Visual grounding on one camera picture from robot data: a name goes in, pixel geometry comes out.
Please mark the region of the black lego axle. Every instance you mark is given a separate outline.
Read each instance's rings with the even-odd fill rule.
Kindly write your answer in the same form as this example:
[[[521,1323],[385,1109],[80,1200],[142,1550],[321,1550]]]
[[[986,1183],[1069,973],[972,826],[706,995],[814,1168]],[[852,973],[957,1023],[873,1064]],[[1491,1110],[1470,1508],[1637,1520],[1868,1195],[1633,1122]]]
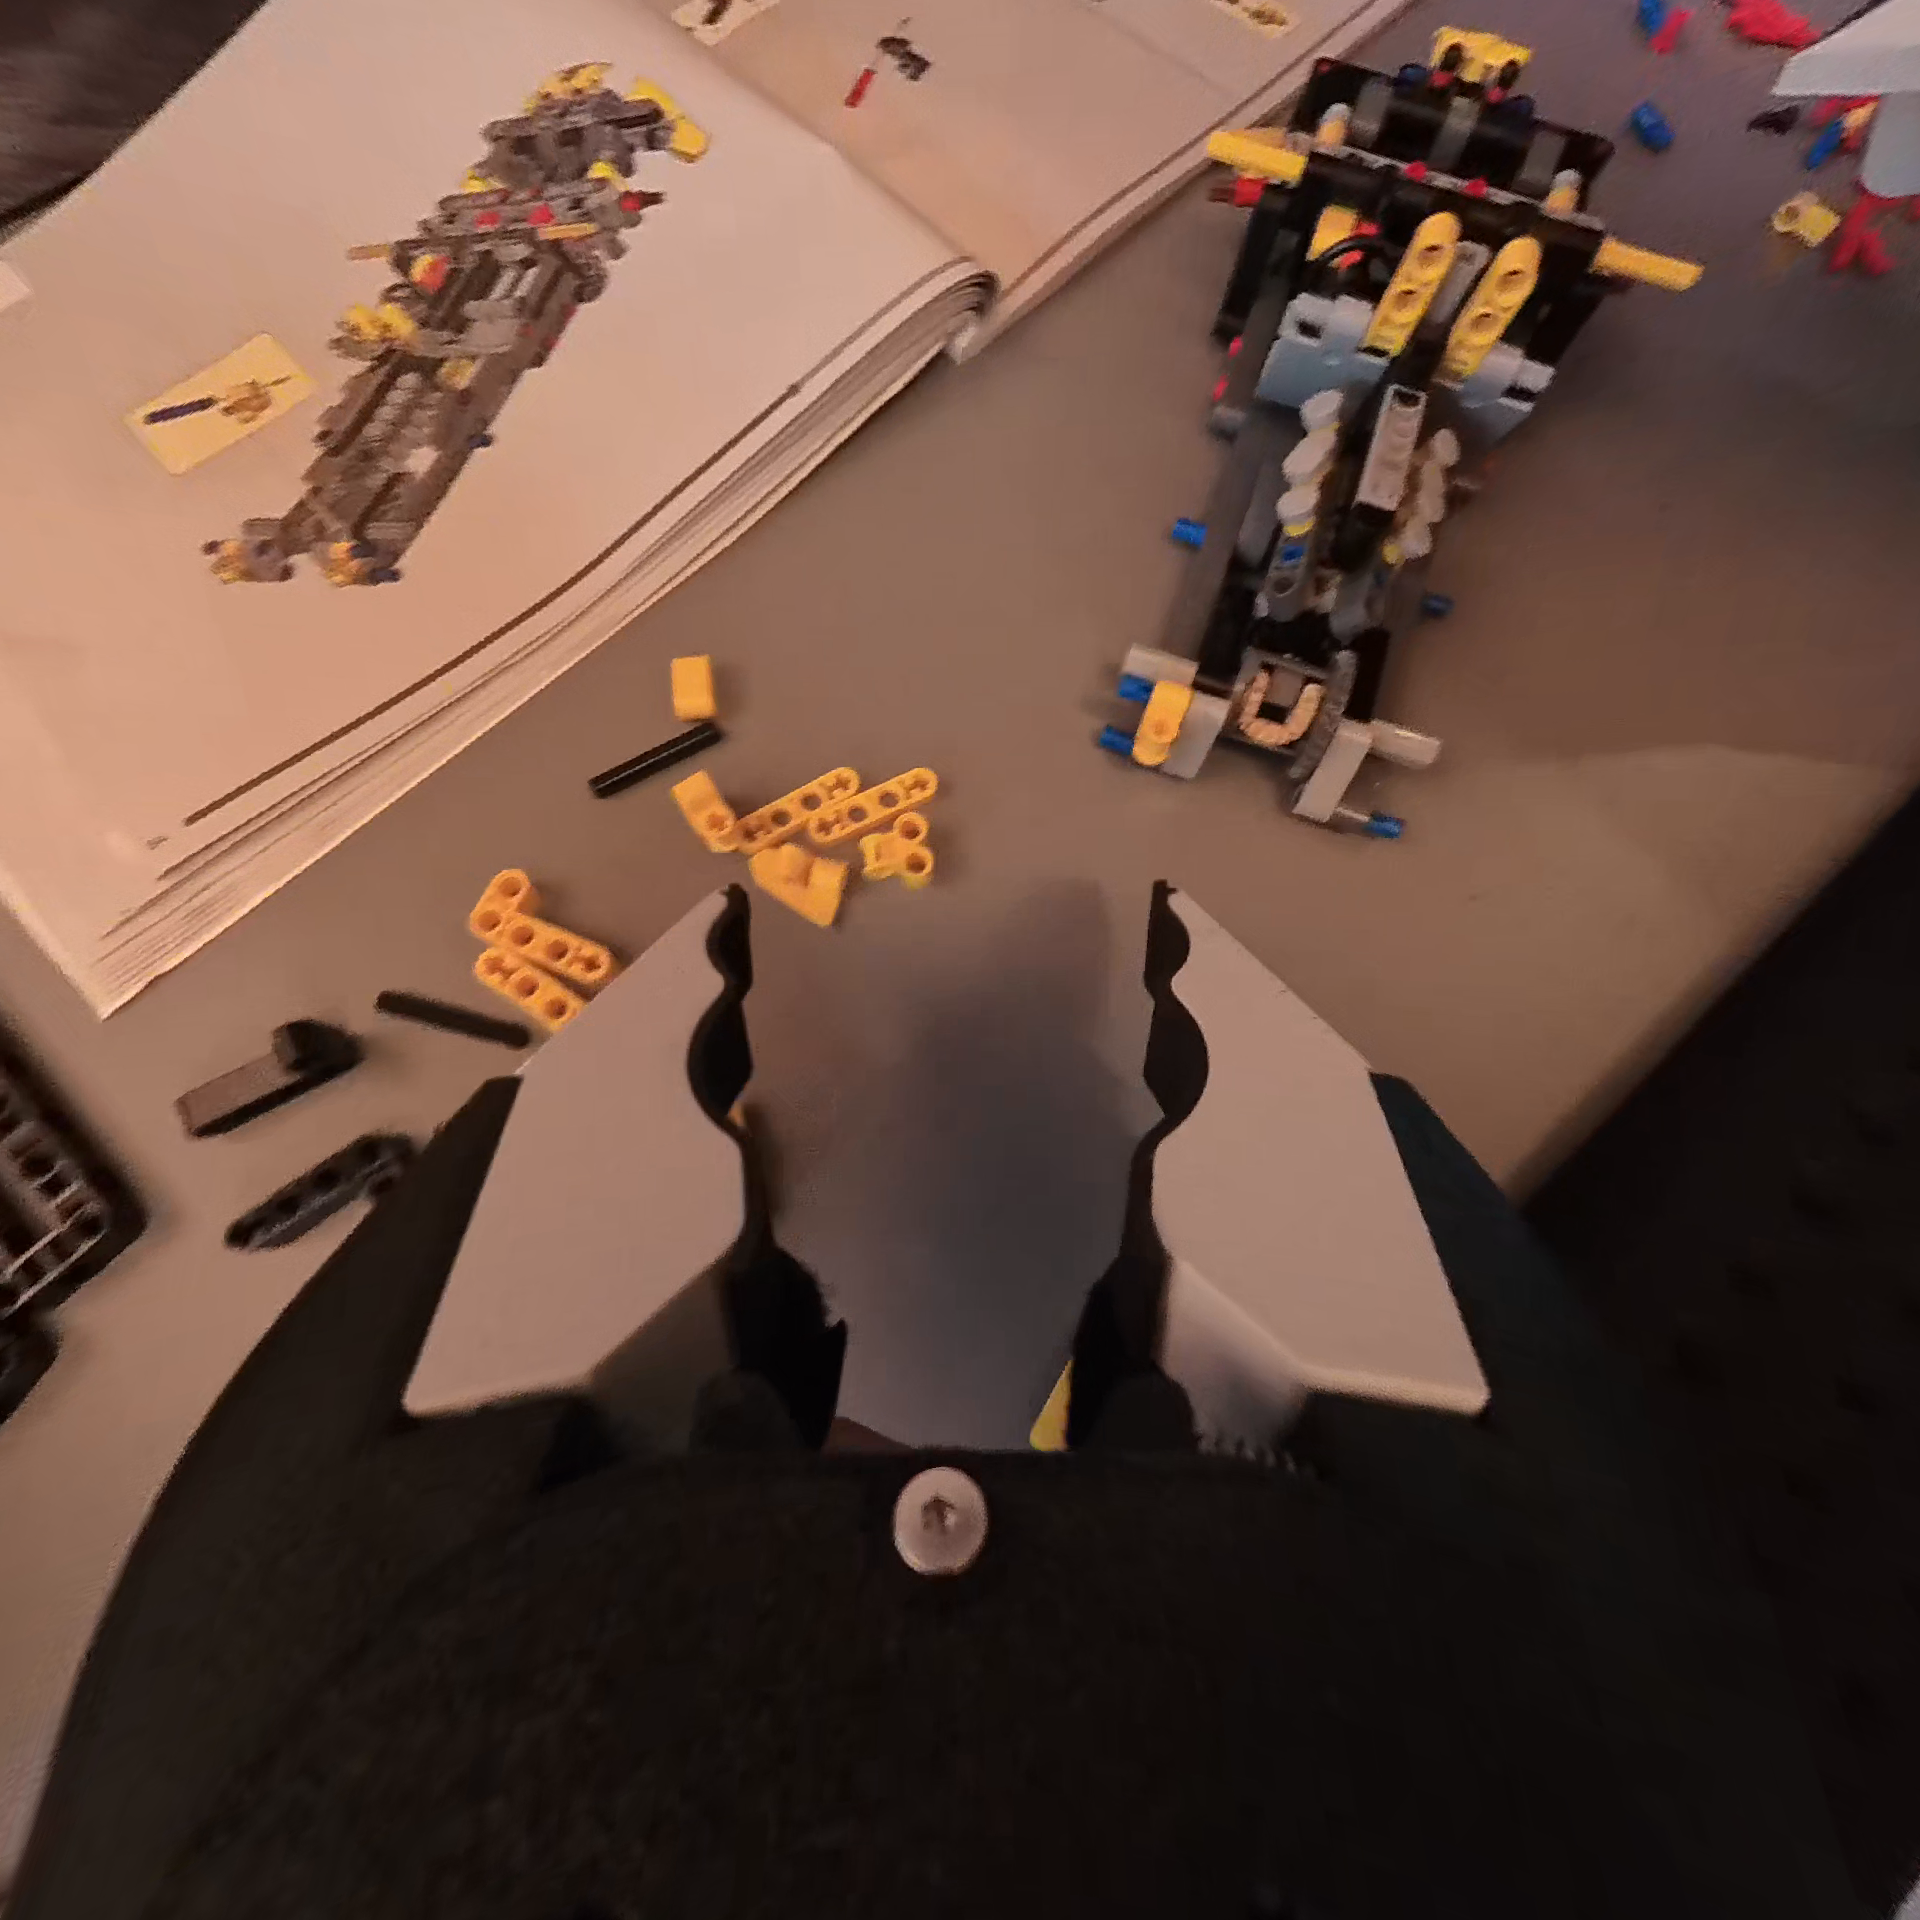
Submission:
[[[482,1041],[515,1052],[534,1043],[531,1028],[524,1022],[486,1015],[470,1006],[409,990],[382,987],[373,995],[371,1006],[378,1015],[388,1020],[419,1025],[468,1041]]]
[[[683,728],[680,733],[675,733],[655,746],[627,755],[612,765],[601,768],[601,773],[592,774],[588,780],[588,790],[595,800],[611,800],[619,793],[631,790],[640,783],[654,780],[659,774],[683,765],[695,755],[704,755],[724,739],[724,728],[716,721],[704,718]]]

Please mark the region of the black short lego beam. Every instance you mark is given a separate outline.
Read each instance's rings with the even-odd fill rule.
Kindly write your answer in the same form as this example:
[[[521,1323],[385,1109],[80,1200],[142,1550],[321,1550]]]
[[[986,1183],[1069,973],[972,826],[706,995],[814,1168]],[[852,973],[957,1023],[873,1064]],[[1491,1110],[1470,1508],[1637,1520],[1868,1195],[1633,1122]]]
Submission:
[[[407,1136],[371,1134],[350,1140],[230,1221],[222,1230],[222,1246],[237,1253],[291,1246],[336,1215],[378,1202],[396,1188],[414,1158],[414,1141]]]

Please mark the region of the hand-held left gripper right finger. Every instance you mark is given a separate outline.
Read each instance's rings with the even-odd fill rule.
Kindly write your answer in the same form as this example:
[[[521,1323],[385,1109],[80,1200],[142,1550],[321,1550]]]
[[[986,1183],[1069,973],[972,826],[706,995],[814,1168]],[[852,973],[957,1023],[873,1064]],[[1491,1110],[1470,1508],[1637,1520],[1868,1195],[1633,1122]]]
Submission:
[[[1151,1345],[1193,1415],[1288,1420],[1309,1394],[1478,1415],[1485,1374],[1365,1058],[1164,881],[1141,980]]]

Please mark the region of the pile of coloured lego pins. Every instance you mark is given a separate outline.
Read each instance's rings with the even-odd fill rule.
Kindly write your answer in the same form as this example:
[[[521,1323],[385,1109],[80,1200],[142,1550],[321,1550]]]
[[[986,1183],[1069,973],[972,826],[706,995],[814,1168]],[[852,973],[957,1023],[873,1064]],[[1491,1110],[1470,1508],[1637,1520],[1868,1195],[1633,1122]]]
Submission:
[[[1801,56],[1841,26],[1860,22],[1877,4],[1854,4],[1828,26],[1814,20],[1809,4],[1632,4],[1633,31],[1645,59],[1674,51],[1689,18],[1715,13],[1741,46],[1781,56]],[[1916,195],[1873,195],[1863,187],[1870,135],[1883,119],[1879,91],[1792,94],[1753,110],[1745,128],[1756,137],[1795,137],[1801,180],[1766,219],[1768,263],[1785,270],[1799,253],[1815,258],[1831,275],[1852,274],[1881,281],[1897,268],[1897,248],[1887,227],[1916,237]]]

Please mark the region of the open instruction booklet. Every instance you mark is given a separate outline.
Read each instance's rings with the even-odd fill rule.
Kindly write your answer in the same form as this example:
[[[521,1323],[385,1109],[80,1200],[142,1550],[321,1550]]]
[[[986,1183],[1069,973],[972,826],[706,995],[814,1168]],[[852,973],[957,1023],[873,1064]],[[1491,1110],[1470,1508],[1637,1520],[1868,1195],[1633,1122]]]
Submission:
[[[3,243],[3,908],[99,1016],[1401,4],[266,4]]]

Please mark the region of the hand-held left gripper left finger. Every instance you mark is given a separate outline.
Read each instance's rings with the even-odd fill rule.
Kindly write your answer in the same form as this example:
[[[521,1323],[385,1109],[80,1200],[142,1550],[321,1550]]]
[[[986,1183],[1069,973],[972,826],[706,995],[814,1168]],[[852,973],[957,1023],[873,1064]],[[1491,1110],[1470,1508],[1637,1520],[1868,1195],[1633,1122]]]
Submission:
[[[517,1076],[402,1411],[586,1393],[707,1278],[748,1221],[733,1096],[707,1113],[693,1041],[729,978],[723,886],[659,935]]]

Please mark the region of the black angled lego block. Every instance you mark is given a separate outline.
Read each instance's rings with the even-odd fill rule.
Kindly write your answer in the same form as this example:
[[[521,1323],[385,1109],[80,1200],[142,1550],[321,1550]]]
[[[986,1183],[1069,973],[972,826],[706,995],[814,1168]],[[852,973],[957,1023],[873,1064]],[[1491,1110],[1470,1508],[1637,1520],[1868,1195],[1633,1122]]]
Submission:
[[[346,1028],[294,1020],[274,1030],[266,1055],[179,1094],[175,1113],[191,1140],[219,1138],[345,1078],[364,1058]]]

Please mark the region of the pile of yellow lego pieces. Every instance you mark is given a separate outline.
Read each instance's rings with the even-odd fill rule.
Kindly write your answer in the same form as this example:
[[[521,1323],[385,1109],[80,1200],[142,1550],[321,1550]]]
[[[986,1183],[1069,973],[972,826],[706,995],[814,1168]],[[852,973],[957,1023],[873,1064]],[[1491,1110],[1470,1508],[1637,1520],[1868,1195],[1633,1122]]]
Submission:
[[[736,809],[704,773],[675,783],[671,796],[706,850],[741,860],[751,886],[806,923],[830,927],[850,875],[906,889],[932,881],[928,806],[938,790],[934,768],[916,763],[881,780],[835,765],[749,809]],[[548,917],[523,869],[488,881],[467,930],[477,945],[475,981],[548,1035],[576,1022],[622,969],[612,949]]]

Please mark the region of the black yellow lego car chassis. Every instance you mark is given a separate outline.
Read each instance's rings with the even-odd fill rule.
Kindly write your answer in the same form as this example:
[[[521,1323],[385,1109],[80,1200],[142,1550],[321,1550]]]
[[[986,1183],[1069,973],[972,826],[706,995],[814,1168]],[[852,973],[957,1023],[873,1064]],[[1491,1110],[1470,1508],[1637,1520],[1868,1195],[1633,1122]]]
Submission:
[[[1212,197],[1246,216],[1212,322],[1225,455],[1170,530],[1159,642],[1116,668],[1193,691],[1166,765],[1135,768],[1261,755],[1285,815],[1401,838],[1363,786],[1442,750],[1379,702],[1397,638],[1452,611],[1427,583],[1449,514],[1607,301],[1701,275],[1595,213],[1615,144],[1543,114],[1532,60],[1446,25],[1421,60],[1318,59],[1283,121],[1209,135]]]

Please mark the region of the black lego beam stack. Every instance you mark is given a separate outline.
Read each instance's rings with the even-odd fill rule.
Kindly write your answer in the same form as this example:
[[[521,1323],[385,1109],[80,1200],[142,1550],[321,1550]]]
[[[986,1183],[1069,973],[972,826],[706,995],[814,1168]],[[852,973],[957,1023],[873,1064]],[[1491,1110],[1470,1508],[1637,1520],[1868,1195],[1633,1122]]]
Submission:
[[[1,1422],[57,1359],[53,1312],[137,1246],[150,1215],[1,1025]]]

